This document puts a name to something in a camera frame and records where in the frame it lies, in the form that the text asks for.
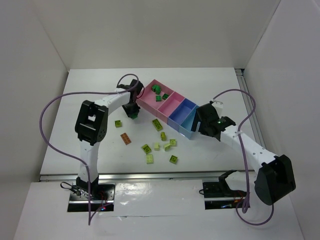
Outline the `lime lego long brick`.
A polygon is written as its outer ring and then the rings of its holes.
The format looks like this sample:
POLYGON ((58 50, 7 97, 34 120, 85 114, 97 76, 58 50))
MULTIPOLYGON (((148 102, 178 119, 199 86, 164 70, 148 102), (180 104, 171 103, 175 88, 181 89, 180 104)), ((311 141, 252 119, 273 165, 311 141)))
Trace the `lime lego long brick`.
POLYGON ((158 132, 163 130, 163 126, 161 125, 158 119, 152 120, 152 124, 158 132))

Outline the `dark green lego brick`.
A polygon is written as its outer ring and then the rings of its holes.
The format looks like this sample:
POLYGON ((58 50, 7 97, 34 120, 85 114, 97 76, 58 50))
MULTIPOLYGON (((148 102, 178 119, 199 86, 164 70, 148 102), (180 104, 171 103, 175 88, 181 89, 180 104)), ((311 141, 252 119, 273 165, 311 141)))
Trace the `dark green lego brick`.
POLYGON ((155 101, 156 102, 161 102, 162 101, 162 97, 160 95, 156 95, 155 96, 155 101))

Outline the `orange lego plate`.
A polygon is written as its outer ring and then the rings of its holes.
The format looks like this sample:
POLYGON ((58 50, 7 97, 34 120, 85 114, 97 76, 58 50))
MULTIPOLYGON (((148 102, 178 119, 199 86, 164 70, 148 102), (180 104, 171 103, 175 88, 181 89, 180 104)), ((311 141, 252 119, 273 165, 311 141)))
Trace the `orange lego plate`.
POLYGON ((129 138, 129 136, 127 135, 127 133, 121 134, 120 137, 123 140, 125 145, 128 145, 132 142, 131 139, 129 138))

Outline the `lime lego small brick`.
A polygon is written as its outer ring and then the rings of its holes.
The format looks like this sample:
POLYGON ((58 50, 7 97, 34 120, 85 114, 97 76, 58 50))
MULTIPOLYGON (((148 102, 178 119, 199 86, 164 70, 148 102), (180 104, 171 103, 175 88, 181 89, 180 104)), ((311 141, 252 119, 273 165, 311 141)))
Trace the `lime lego small brick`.
POLYGON ((167 140, 167 136, 166 136, 165 132, 161 132, 160 133, 160 138, 161 138, 162 141, 166 141, 167 140))

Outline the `green lego curved brick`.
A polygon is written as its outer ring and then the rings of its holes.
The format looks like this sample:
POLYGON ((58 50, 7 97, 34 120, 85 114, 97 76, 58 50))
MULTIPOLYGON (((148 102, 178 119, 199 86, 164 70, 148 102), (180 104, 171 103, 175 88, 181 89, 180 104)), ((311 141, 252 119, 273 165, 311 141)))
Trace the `green lego curved brick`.
POLYGON ((159 95, 162 91, 161 87, 157 84, 153 85, 151 87, 151 90, 156 94, 156 95, 159 95))

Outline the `pale lime slope brick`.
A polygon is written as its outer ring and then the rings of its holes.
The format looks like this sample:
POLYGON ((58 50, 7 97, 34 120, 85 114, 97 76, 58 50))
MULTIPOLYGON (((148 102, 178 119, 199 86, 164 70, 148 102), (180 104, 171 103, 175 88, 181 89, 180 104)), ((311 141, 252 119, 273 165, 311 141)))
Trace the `pale lime slope brick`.
POLYGON ((154 144, 154 150, 155 150, 155 151, 159 151, 160 148, 161 148, 160 144, 159 144, 158 142, 156 142, 156 143, 154 144))

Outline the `lime lego stud brick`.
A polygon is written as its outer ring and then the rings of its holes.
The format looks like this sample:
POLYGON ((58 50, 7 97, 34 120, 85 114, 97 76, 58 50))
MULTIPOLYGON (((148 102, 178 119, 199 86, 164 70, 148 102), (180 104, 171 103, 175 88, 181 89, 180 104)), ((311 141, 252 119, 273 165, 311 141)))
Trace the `lime lego stud brick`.
POLYGON ((143 145, 141 148, 146 155, 152 152, 152 149, 149 147, 148 144, 143 145))

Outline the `pale lime square brick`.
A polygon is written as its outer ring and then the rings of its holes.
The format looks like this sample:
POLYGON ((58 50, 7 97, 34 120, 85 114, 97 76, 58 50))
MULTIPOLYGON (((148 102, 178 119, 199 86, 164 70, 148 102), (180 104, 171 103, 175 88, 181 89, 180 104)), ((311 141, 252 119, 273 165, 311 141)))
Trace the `pale lime square brick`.
POLYGON ((147 154, 146 155, 146 163, 147 164, 153 164, 154 163, 154 158, 152 154, 147 154))

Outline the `dark green lego square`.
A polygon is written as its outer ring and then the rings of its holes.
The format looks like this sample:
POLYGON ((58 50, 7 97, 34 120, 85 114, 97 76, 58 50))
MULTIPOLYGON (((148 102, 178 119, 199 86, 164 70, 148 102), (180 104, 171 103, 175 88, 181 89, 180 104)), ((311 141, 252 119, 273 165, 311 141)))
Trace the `dark green lego square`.
POLYGON ((166 93, 164 93, 163 96, 162 96, 162 99, 163 99, 163 100, 166 100, 168 97, 169 97, 169 95, 166 94, 166 93))

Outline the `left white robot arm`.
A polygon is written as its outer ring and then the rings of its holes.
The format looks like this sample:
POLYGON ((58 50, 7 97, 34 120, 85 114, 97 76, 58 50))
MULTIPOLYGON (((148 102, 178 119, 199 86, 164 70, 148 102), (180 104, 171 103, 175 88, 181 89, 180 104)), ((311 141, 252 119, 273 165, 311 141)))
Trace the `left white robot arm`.
POLYGON ((128 118, 138 117, 136 103, 143 84, 133 79, 129 85, 119 84, 112 94, 96 100, 85 100, 80 107, 75 132, 80 141, 80 165, 76 185, 95 196, 99 191, 98 153, 100 142, 107 135, 108 118, 118 108, 123 108, 128 118))

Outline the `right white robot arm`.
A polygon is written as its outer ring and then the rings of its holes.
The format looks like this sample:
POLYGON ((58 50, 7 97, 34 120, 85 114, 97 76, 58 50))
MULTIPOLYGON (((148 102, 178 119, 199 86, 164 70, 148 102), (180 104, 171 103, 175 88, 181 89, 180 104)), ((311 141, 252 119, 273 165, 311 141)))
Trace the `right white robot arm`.
POLYGON ((255 193, 264 204, 270 206, 296 189, 291 160, 264 149, 229 117, 220 117, 212 101, 196 109, 191 130, 216 138, 237 153, 245 153, 248 165, 257 174, 255 193))

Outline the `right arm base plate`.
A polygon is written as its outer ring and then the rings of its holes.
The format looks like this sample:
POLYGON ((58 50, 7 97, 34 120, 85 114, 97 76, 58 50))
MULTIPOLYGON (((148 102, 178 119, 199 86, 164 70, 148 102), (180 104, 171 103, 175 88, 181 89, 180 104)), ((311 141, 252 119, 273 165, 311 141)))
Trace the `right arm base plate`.
POLYGON ((234 209, 241 203, 246 195, 246 188, 241 190, 239 187, 231 189, 230 183, 232 174, 240 174, 236 170, 229 170, 218 177, 216 181, 202 183, 202 189, 198 191, 204 197, 204 207, 206 210, 234 209))

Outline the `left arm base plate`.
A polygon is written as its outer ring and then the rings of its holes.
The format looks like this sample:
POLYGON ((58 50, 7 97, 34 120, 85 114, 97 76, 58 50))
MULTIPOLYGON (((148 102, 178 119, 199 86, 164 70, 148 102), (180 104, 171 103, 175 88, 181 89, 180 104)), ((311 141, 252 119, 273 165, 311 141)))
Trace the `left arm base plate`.
MULTIPOLYGON (((81 213, 88 212, 89 194, 85 190, 76 186, 66 183, 68 187, 65 189, 70 191, 67 212, 81 213)), ((116 185, 112 184, 99 184, 97 193, 90 195, 91 211, 92 212, 113 212, 114 199, 115 199, 116 185)))

